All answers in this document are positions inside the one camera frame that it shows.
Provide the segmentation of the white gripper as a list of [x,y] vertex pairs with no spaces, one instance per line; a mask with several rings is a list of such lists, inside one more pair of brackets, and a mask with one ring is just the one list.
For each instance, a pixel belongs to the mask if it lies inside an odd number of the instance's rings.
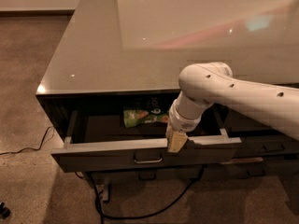
[[178,153],[188,140],[186,133],[193,131],[201,121],[202,108],[193,102],[176,99],[169,109],[166,128],[168,151]]

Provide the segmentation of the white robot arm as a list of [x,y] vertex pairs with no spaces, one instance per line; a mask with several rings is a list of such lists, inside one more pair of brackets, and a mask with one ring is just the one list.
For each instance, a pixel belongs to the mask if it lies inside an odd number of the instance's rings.
[[179,74],[180,94],[169,109],[168,150],[179,152],[203,113],[214,104],[229,108],[299,139],[299,90],[233,78],[225,63],[195,63]]

